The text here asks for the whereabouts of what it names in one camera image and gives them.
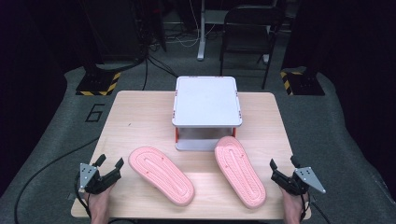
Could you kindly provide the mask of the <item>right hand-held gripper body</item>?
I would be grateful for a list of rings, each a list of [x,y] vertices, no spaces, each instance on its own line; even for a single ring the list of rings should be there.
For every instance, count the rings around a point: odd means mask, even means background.
[[[292,195],[303,195],[310,188],[320,193],[326,192],[326,189],[322,186],[311,167],[296,168],[293,171],[292,177],[288,177],[277,169],[274,169],[271,179]]]

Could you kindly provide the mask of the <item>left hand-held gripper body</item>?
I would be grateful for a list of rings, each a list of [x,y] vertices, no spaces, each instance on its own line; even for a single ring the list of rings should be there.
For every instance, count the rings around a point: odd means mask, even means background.
[[[120,167],[116,166],[106,175],[100,175],[99,169],[82,163],[79,169],[80,188],[91,194],[100,194],[115,184],[120,178]]]

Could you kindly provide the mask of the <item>pink slipper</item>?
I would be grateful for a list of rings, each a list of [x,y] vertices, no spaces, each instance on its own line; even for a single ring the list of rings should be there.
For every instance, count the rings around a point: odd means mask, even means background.
[[[242,144],[233,136],[220,138],[215,146],[217,164],[245,207],[257,209],[266,199],[263,183]]]
[[[195,189],[191,181],[159,149],[139,147],[128,158],[131,168],[177,206],[189,205]]]

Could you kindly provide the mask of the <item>white shoe rack orange posts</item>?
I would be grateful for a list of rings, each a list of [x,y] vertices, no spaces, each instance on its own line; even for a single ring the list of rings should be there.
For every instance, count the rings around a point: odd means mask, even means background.
[[[176,149],[213,151],[224,136],[236,136],[243,123],[233,77],[179,77],[172,124]]]

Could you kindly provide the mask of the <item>person's left hand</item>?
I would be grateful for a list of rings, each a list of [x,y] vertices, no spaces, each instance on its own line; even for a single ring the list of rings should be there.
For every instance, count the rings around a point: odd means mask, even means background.
[[[109,221],[109,201],[110,192],[113,186],[100,194],[85,193],[84,199],[87,202],[91,213],[91,224],[107,224]]]

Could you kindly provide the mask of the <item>person's right hand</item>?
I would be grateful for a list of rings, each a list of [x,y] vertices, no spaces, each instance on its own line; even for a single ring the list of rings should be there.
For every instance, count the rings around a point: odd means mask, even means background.
[[[309,201],[308,194],[296,196],[287,193],[284,189],[280,191],[283,196],[284,223],[300,224],[305,204]]]

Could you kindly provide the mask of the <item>black stand striped base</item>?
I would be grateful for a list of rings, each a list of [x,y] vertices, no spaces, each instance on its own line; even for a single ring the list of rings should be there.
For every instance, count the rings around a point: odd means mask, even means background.
[[[284,87],[288,95],[316,95],[325,94],[317,79],[317,72],[309,68],[303,72],[281,71]]]
[[[110,95],[120,77],[120,69],[103,69],[95,63],[83,65],[85,75],[76,88],[77,95]]]

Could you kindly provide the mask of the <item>black folding chair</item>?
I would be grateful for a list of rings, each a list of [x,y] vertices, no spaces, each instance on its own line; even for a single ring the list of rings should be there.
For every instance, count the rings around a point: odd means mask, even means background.
[[[265,87],[276,45],[277,33],[285,19],[285,11],[275,6],[242,5],[225,15],[222,26],[219,74],[223,75],[226,53],[267,55],[262,88]]]

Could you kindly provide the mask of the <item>white desk leg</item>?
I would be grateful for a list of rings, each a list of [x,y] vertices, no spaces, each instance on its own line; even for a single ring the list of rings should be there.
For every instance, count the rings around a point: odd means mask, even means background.
[[[202,62],[205,59],[205,0],[201,0],[200,15],[198,62]]]

